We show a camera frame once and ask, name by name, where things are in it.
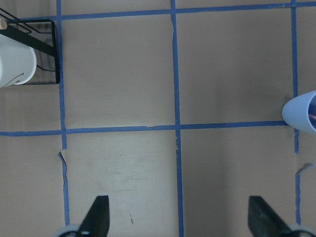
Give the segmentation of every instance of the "wire rack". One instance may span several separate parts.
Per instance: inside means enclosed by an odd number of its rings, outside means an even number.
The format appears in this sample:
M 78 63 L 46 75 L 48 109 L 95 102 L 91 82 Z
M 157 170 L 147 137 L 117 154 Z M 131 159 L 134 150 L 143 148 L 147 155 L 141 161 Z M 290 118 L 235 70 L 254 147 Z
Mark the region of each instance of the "wire rack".
M 23 43 L 35 50 L 37 70 L 28 85 L 58 84 L 60 64 L 55 22 L 44 20 L 21 20 L 0 8 L 0 18 L 8 24 L 0 34 Z

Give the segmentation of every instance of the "light blue cup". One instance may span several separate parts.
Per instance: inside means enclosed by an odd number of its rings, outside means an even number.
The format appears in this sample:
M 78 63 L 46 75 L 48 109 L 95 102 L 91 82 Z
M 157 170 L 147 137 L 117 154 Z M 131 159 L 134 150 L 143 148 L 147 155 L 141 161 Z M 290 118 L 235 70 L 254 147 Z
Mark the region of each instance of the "light blue cup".
M 288 125 L 316 134 L 316 120 L 310 118 L 309 114 L 316 115 L 316 91 L 293 98 L 282 110 L 282 117 Z

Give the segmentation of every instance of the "blue tape grid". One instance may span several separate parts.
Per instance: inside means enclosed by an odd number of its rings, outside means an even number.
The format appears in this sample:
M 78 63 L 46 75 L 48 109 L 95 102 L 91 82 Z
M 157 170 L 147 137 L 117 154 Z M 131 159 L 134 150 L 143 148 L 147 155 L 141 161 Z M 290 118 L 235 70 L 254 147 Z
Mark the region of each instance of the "blue tape grid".
M 298 225 L 301 224 L 301 174 L 304 173 L 307 169 L 312 167 L 313 164 L 308 164 L 303 167 L 296 175 L 295 175 L 295 206 L 296 206 L 296 223 Z
M 234 10 L 258 10 L 258 9 L 274 9 L 274 8 L 291 8 L 291 28 L 292 28 L 292 67 L 293 67 L 293 97 L 298 95 L 298 77 L 297 77 L 297 34 L 296 34 L 296 8 L 316 6 L 316 1 L 313 2 L 296 2 L 291 0 L 291 3 L 277 4 L 256 4 L 256 5 L 235 5 L 235 6 L 220 6 L 220 7 L 200 7 L 200 8 L 182 8 L 177 9 L 175 0 L 170 0 L 171 9 L 162 10 L 145 10 L 145 11 L 128 11 L 128 12 L 108 12 L 94 14 L 76 14 L 62 15 L 61 0 L 56 0 L 57 15 L 51 17 L 38 17 L 36 19 L 50 18 L 57 21 L 58 43 L 60 51 L 61 63 L 61 81 L 59 84 L 60 97 L 60 119 L 61 130 L 52 131 L 29 131 L 29 132 L 0 132 L 0 136 L 43 136 L 43 135 L 61 135 L 62 147 L 67 148 L 67 134 L 74 133 L 92 133 L 92 132 L 120 132 L 120 131 L 154 131 L 154 130 L 175 130 L 177 144 L 177 179 L 178 179 L 178 209 L 179 209 L 179 236 L 184 236 L 183 229 L 183 197 L 182 197 L 182 169 L 181 169 L 181 130 L 183 129 L 210 129 L 210 128 L 232 128 L 232 127 L 252 127 L 252 126 L 285 126 L 283 121 L 259 121 L 259 122 L 231 122 L 231 123 L 209 123 L 209 124 L 181 124 L 180 123 L 180 96 L 179 96 L 179 74 L 178 74 L 178 49 L 177 49 L 177 27 L 176 14 L 183 13 L 198 13 L 211 11 L 234 11 Z M 175 96 L 175 125 L 160 125 L 154 127 L 147 126 L 126 126 L 126 127 L 100 127 L 100 128 L 73 128 L 67 129 L 65 125 L 65 99 L 64 99 L 64 81 L 63 81 L 63 57 L 62 57 L 62 21 L 76 19 L 91 19 L 104 17 L 124 17 L 124 16 L 142 16 L 142 15 L 161 15 L 171 14 L 173 25 L 173 70 L 174 70 L 174 96 Z M 295 153 L 299 152 L 299 131 L 295 130 L 294 136 Z M 63 174 L 66 175 L 67 166 L 63 161 Z M 300 175 L 296 175 L 296 197 L 297 210 L 299 213 L 299 195 L 300 195 Z M 65 201 L 65 222 L 69 224 L 69 201 L 68 201 L 68 186 L 67 192 L 64 190 Z

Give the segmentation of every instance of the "cup opening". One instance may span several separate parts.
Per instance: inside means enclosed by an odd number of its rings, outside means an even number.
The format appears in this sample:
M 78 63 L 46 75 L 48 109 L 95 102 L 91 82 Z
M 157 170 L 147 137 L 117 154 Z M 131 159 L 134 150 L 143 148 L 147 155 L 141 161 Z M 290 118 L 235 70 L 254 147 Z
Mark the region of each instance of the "cup opening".
M 316 129 L 316 96 L 311 100 L 308 107 L 308 117 L 311 125 Z

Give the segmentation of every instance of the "stain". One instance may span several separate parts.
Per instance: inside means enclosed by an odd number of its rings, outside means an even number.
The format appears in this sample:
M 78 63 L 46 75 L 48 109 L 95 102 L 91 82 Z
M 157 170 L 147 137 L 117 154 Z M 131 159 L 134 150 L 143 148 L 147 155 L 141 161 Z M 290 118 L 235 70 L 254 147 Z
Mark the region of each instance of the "stain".
M 132 217 L 132 214 L 130 213 L 130 211 L 129 211 L 129 217 L 130 217 L 131 223 L 134 224 L 134 222 L 133 222 L 133 217 Z

